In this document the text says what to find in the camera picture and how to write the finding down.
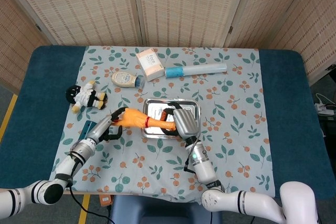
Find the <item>blue and white tube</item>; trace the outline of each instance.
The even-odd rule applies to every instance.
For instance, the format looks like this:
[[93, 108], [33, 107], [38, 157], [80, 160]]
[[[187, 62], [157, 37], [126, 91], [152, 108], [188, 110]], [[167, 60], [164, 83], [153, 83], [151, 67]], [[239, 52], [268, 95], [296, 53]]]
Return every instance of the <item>blue and white tube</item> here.
[[225, 63], [212, 63], [185, 67], [172, 67], [165, 68], [166, 78], [180, 77], [180, 76], [192, 76], [194, 74], [204, 73], [220, 73], [226, 72], [227, 66]]

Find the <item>red band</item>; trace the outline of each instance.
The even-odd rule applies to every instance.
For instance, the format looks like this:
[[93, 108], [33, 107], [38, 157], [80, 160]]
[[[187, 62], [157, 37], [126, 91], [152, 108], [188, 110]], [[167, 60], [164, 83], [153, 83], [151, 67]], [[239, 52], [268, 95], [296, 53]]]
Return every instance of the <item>red band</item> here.
[[148, 128], [148, 120], [149, 120], [149, 118], [150, 118], [150, 117], [147, 116], [146, 121], [145, 121], [145, 127], [146, 127], [146, 128]]

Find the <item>soap box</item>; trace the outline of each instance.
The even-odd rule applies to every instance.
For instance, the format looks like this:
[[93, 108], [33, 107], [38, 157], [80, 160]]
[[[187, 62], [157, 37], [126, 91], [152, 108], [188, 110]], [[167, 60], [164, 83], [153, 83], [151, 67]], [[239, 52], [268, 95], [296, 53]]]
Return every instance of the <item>soap box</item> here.
[[136, 54], [147, 81], [164, 75], [164, 68], [153, 48]]

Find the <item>yellow floor stripe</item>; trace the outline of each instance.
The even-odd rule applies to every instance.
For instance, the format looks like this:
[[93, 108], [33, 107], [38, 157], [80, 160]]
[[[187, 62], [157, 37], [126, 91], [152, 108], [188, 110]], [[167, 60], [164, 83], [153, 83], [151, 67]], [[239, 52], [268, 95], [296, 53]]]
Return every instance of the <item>yellow floor stripe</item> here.
[[7, 112], [5, 114], [4, 120], [2, 121], [2, 124], [0, 127], [0, 143], [1, 143], [2, 137], [4, 136], [9, 118], [11, 118], [10, 115], [12, 114], [16, 99], [17, 99], [17, 95], [13, 94], [10, 104], [8, 106]]
[[[88, 210], [89, 209], [89, 201], [90, 201], [90, 195], [89, 194], [85, 194], [83, 197], [83, 207]], [[78, 220], [78, 224], [85, 224], [86, 222], [86, 215], [87, 213], [85, 211], [83, 211], [83, 209], [80, 211], [80, 215], [79, 215], [79, 220]]]

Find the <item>woven screen panel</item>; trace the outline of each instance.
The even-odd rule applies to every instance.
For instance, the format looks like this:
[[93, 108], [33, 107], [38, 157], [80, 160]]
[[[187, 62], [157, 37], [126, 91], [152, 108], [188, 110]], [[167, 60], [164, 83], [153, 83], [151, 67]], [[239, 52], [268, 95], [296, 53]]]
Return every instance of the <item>woven screen panel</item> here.
[[18, 94], [32, 52], [47, 42], [13, 0], [0, 6], [0, 83]]
[[293, 0], [247, 0], [234, 25], [230, 47], [258, 48]]
[[239, 0], [141, 0], [149, 46], [222, 47]]
[[269, 48], [299, 52], [307, 75], [336, 59], [336, 0], [297, 0]]
[[27, 0], [60, 45], [139, 44], [131, 0]]

